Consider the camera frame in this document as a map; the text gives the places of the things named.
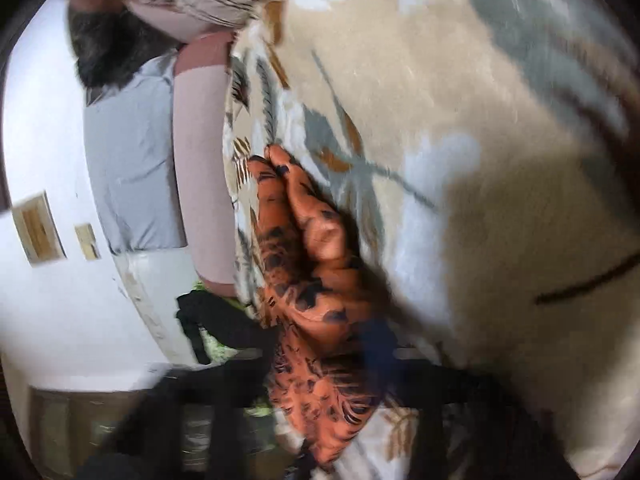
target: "wooden frame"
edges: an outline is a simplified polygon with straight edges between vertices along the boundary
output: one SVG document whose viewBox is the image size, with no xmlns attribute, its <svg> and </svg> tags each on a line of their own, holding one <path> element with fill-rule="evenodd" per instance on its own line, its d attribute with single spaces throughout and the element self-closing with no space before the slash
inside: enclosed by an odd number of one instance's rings
<svg viewBox="0 0 640 480">
<path fill-rule="evenodd" d="M 45 192 L 14 206 L 12 214 L 24 253 L 31 265 L 66 257 Z"/>
</svg>

